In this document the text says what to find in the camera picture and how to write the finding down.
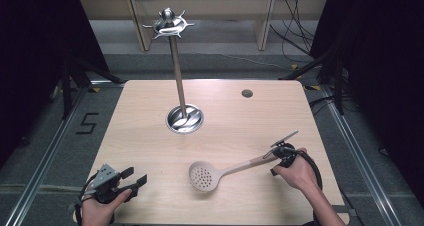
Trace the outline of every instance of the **table surface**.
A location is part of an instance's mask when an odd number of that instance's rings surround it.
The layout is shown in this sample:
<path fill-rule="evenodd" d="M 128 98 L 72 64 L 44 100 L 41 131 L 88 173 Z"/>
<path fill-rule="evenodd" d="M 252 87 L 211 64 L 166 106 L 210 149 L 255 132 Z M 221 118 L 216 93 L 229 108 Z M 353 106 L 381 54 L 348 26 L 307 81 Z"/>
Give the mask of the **table surface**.
<path fill-rule="evenodd" d="M 212 192 L 195 189 L 188 176 L 198 160 L 228 166 L 264 155 L 270 145 L 294 130 L 288 140 L 305 147 L 319 167 L 324 193 L 332 205 L 344 205 L 305 93 L 297 81 L 183 80 L 187 104 L 199 107 L 203 125 L 191 134 L 171 132 L 168 112 L 179 106 L 173 80 L 126 83 L 91 169 L 107 163 L 144 174 L 139 195 L 115 212 L 117 223 L 299 225 L 312 221 L 304 196 L 281 177 L 272 177 L 273 161 L 224 176 Z M 251 98 L 242 95 L 249 89 Z M 348 223 L 348 214 L 339 214 Z"/>

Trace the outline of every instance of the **perforated ladle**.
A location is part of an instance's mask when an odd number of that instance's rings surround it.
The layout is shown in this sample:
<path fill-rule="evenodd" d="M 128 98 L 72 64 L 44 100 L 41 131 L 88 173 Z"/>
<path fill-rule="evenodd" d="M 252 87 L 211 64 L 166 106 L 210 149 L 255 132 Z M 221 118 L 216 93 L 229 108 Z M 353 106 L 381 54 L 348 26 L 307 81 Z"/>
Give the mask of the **perforated ladle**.
<path fill-rule="evenodd" d="M 263 156 L 259 156 L 221 170 L 214 168 L 208 162 L 196 161 L 190 166 L 188 175 L 191 184 L 193 184 L 196 189 L 207 192 L 214 190 L 218 186 L 221 177 L 225 175 L 268 163 L 275 159 L 277 159 L 277 157 L 274 155 L 270 155 L 265 159 Z"/>

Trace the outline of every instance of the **forearm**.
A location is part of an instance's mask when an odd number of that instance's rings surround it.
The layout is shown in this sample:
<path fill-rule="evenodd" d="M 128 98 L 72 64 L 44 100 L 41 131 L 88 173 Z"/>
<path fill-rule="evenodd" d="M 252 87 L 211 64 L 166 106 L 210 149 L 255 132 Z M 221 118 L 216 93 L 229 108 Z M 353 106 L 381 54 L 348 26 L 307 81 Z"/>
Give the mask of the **forearm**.
<path fill-rule="evenodd" d="M 323 226 L 346 225 L 341 220 L 339 215 L 337 215 L 336 211 L 334 211 L 330 202 L 328 202 L 324 193 L 318 188 L 318 186 L 313 185 L 310 187 L 306 187 L 305 189 L 301 191 L 305 195 L 309 203 L 311 204 L 312 208 L 314 209 L 314 212 L 319 222 L 321 223 L 321 225 Z"/>

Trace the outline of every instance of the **floor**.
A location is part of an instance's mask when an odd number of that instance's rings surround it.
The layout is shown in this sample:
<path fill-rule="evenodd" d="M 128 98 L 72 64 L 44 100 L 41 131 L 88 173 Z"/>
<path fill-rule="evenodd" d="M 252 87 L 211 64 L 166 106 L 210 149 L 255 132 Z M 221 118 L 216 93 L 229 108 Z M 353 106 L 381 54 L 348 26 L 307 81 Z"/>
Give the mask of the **floor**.
<path fill-rule="evenodd" d="M 161 68 L 171 62 L 164 59 L 170 54 L 164 38 L 153 41 L 151 49 L 142 52 L 132 22 L 91 23 L 113 74 L 124 79 L 172 79 L 172 72 L 163 73 Z M 187 70 L 184 78 L 275 80 L 291 73 L 292 67 L 302 67 L 312 60 L 289 43 L 283 44 L 273 31 L 268 35 L 266 50 L 257 50 L 249 21 L 195 23 L 178 40 L 181 64 L 187 67 L 183 68 Z M 281 34 L 285 32 L 281 21 L 273 21 L 272 25 Z M 313 34 L 317 22 L 305 21 L 302 25 Z M 288 37 L 308 49 L 302 38 L 293 34 Z M 319 90 L 309 87 L 320 86 L 315 80 L 319 69 L 297 79 L 310 89 L 305 90 L 309 102 L 332 94 L 331 85 L 321 85 Z M 61 117 L 63 102 L 58 92 L 28 134 L 30 144 L 18 148 L 0 170 L 0 223 L 11 220 L 17 222 L 15 225 L 75 225 L 73 202 L 88 176 L 123 87 L 95 74 L 90 77 L 93 87 L 75 90 L 74 111 L 67 120 Z M 349 225 L 422 225 L 423 209 L 390 156 L 379 151 L 382 145 L 360 108 L 348 92 L 346 96 L 344 115 L 327 100 L 311 110 L 346 204 L 351 208 Z M 95 125 L 94 133 L 88 133 L 90 127 L 82 122 Z"/>

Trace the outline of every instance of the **human hand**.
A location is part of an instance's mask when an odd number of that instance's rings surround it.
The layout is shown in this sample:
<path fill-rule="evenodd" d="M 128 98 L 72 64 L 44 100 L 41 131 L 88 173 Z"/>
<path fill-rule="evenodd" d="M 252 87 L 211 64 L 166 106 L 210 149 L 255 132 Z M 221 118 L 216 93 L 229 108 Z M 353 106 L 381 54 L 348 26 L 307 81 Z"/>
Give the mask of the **human hand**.
<path fill-rule="evenodd" d="M 120 193 L 109 204 L 101 204 L 97 202 L 93 195 L 85 195 L 82 204 L 82 225 L 83 226 L 106 226 L 115 212 L 131 194 L 131 189 L 127 189 Z"/>
<path fill-rule="evenodd" d="M 310 187 L 318 187 L 317 179 L 312 167 L 309 163 L 300 155 L 297 155 L 293 164 L 284 168 L 280 165 L 276 165 L 274 171 L 281 175 L 286 182 L 293 188 L 304 191 Z"/>

